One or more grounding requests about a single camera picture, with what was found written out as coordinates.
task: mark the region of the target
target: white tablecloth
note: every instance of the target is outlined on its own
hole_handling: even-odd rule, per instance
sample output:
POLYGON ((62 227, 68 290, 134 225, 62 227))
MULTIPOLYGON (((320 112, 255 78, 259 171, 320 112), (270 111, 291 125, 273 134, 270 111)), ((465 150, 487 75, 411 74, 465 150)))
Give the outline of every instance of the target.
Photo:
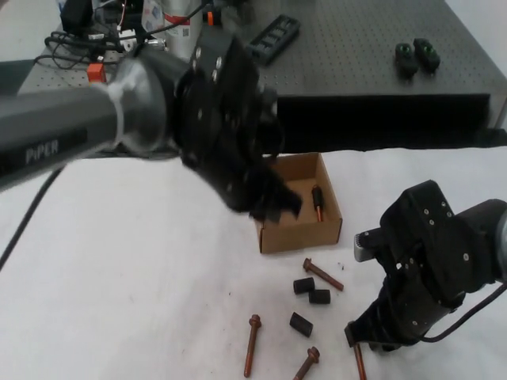
MULTIPOLYGON (((376 298, 383 271, 354 261, 353 235, 378 226, 402 190, 428 179, 454 212, 507 200, 507 149, 344 151, 324 159, 344 217, 339 244, 271 256, 258 252, 252 221, 231 214, 179 161, 70 165, 0 273, 0 378, 239 379, 256 313, 263 325, 252 378, 292 378, 314 345, 321 363, 309 380, 357 379, 343 328, 376 298), (305 257, 345 284, 330 306, 294 295, 305 257), (310 339, 289 327, 293 311, 314 323, 310 339)), ((42 180, 0 195, 3 245, 42 180)), ((467 296, 431 335, 493 289, 467 296)), ((438 344, 389 355, 365 346, 368 378, 502 378, 506 311, 503 296, 438 344)))

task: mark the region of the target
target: white wall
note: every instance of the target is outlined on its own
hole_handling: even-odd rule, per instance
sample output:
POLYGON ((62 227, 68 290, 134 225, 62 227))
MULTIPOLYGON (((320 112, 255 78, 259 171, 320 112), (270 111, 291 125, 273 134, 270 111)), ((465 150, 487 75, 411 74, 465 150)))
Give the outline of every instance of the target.
POLYGON ((56 0, 7 0, 0 9, 0 62, 35 58, 58 24, 56 0))

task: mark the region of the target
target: metal cylinder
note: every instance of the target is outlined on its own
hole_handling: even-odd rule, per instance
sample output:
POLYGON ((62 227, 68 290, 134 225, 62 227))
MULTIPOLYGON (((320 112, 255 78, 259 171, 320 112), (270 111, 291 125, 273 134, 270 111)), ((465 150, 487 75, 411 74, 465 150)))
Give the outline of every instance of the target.
MULTIPOLYGON (((201 0, 160 0, 164 14, 164 26, 178 23, 201 5, 201 0)), ((203 27, 203 17, 198 12, 190 20, 166 31, 166 45, 170 52, 186 61, 190 60, 197 38, 203 27)))

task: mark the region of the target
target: bolt head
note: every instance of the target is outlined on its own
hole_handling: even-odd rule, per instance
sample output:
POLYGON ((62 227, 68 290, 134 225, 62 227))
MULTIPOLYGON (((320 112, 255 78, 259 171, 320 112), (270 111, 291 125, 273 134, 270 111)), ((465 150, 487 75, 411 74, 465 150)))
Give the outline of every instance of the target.
POLYGON ((320 356, 320 352, 318 352, 318 349, 315 347, 308 348, 308 356, 310 356, 314 363, 318 363, 318 357, 320 356))
POLYGON ((311 265, 311 259, 304 259, 303 269, 308 272, 311 265))
POLYGON ((249 323, 250 323, 250 326, 255 326, 257 328, 260 328, 262 326, 261 317, 259 317, 257 314, 254 314, 250 318, 249 323))

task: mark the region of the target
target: robotic arm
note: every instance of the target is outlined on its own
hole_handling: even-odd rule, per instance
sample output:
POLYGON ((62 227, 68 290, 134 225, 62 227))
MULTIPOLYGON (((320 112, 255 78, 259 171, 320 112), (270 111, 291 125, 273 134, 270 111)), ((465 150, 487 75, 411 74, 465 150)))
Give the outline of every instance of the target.
POLYGON ((210 28, 190 64, 139 46, 110 85, 2 100, 0 190, 121 144, 141 158, 174 149, 234 211, 297 215, 301 199, 261 154, 280 125, 276 94, 258 77, 242 45, 210 28))
POLYGON ((386 272, 379 297, 345 329, 352 347, 393 351, 444 339, 507 290, 507 203, 490 199, 455 215, 432 180, 403 192, 380 228, 356 236, 356 260, 386 272), (460 307, 467 293, 503 283, 446 332, 426 333, 460 307))

